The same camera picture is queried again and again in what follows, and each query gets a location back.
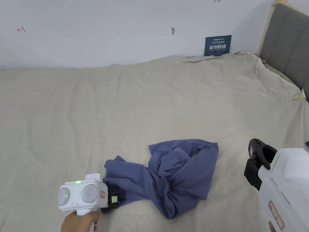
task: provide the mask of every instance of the headboard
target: headboard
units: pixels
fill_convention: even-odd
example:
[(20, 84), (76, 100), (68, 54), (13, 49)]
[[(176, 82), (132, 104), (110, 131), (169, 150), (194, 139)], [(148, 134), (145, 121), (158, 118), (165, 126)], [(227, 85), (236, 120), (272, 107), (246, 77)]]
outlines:
[(309, 16), (277, 4), (260, 57), (304, 89), (309, 101)]

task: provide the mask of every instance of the white device handle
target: white device handle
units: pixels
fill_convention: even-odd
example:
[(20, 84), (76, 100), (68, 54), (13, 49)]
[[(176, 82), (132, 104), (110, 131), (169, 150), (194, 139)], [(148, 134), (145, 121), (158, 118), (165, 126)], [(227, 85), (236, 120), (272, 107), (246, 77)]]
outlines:
[[(76, 211), (76, 214), (79, 215), (79, 216), (83, 216), (83, 215), (85, 215), (85, 214), (87, 214), (89, 212), (96, 211), (96, 210), (97, 210), (97, 208), (79, 209), (79, 210)], [(95, 229), (95, 223), (93, 222), (91, 224), (89, 232), (93, 232), (94, 229)]]

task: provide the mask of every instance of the crumpled fabric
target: crumpled fabric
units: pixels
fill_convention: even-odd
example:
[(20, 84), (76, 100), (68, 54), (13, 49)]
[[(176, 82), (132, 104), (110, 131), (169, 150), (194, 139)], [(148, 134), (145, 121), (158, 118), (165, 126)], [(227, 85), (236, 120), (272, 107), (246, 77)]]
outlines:
[(148, 167), (120, 156), (106, 161), (103, 182), (109, 192), (119, 192), (120, 206), (148, 199), (173, 219), (207, 199), (219, 153), (217, 143), (174, 140), (149, 145), (149, 150)]

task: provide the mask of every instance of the human hand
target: human hand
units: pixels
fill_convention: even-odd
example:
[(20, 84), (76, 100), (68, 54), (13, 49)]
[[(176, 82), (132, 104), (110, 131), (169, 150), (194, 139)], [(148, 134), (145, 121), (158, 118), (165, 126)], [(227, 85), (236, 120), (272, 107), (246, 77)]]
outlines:
[(99, 220), (98, 212), (90, 212), (83, 216), (76, 215), (76, 211), (70, 213), (63, 221), (61, 232), (89, 232), (91, 224), (97, 224)]

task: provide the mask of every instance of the dark blue sign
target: dark blue sign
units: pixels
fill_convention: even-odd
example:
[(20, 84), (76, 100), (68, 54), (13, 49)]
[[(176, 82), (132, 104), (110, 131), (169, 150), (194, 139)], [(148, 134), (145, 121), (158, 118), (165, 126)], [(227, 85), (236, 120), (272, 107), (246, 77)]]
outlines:
[(221, 56), (230, 53), (232, 36), (206, 37), (204, 56)]

